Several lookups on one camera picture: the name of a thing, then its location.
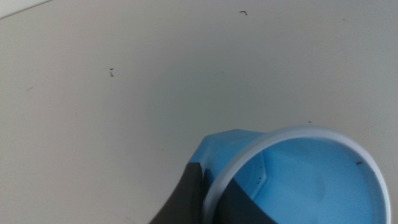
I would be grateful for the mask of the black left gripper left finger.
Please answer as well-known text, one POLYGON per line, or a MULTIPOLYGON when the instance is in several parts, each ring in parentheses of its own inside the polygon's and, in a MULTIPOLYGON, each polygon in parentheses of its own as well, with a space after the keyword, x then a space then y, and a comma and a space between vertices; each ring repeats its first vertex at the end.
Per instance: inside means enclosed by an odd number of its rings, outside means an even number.
POLYGON ((199 224, 203 206, 203 172, 198 162, 190 162, 164 206, 150 224, 199 224))

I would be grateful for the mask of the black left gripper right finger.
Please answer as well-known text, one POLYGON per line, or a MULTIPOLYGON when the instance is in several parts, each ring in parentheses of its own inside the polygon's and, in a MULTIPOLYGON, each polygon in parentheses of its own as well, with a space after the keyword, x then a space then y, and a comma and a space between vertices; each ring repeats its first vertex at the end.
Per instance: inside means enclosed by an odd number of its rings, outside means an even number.
POLYGON ((276 224, 263 212, 233 179, 223 192, 217 206, 219 224, 276 224))

